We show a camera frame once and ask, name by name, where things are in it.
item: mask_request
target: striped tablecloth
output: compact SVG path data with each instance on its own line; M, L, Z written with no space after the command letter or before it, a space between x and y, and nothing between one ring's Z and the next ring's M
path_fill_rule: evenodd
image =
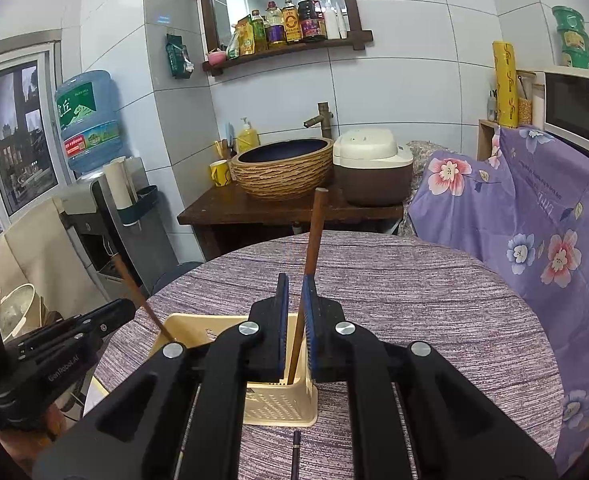
M299 304L306 234L225 254L150 298L163 320L174 312L248 314L290 277L290 311ZM316 273L320 295L380 339L430 342L551 455L563 388L548 340L530 308L499 276L459 251L418 238L325 231ZM95 377L113 390L146 359L157 330L142 310L114 334ZM347 388L319 384L319 418L301 438L304 479L352 479ZM239 478L290 476L292 429L244 426Z

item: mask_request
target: plastic basket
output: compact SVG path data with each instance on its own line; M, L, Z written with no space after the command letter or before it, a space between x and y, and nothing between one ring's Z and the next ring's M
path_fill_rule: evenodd
M190 348L209 343L227 328L247 320L248 316L171 314L164 325L179 342ZM286 374L292 354L295 326L296 314L288 314ZM159 334L150 355L168 342ZM301 345L294 382L286 382L287 378L281 379L279 383L248 383L243 423L295 428L313 425L317 421L317 389L310 378L305 341Z

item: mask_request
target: pink flower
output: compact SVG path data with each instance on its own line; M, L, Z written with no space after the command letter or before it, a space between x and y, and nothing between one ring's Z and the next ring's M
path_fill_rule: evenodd
M498 158L501 156L501 148L499 144L499 135L496 134L492 137L492 156L487 160L490 166L495 170L501 165L501 161Z
M561 288L566 288L572 275L571 270L577 270L581 265L581 251L575 249L578 235L572 229L565 232L563 240L559 235L554 235L549 240L548 260L549 264L543 270L541 281L546 285L552 280Z
M433 172L427 180L432 194L440 195L448 189L454 196L460 196L465 188L463 175L472 173L471 166L458 158L433 158L428 166Z

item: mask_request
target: sink basin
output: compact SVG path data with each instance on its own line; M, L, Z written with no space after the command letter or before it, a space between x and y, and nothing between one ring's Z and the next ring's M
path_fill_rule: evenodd
M230 168L248 194L287 200L319 187L332 169L331 139L293 139L257 146L236 155Z

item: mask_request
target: green container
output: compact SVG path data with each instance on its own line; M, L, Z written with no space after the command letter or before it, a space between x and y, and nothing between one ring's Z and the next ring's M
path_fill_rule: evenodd
M564 27L559 27L557 32L561 36L562 50L574 49L589 52L589 36L586 32Z
M561 65L574 68L586 68L589 70L589 53L569 48L561 53Z
M585 20L581 13L577 10L570 9L570 7L556 6L552 7L552 14L557 19L559 28L570 28L571 30L585 31Z

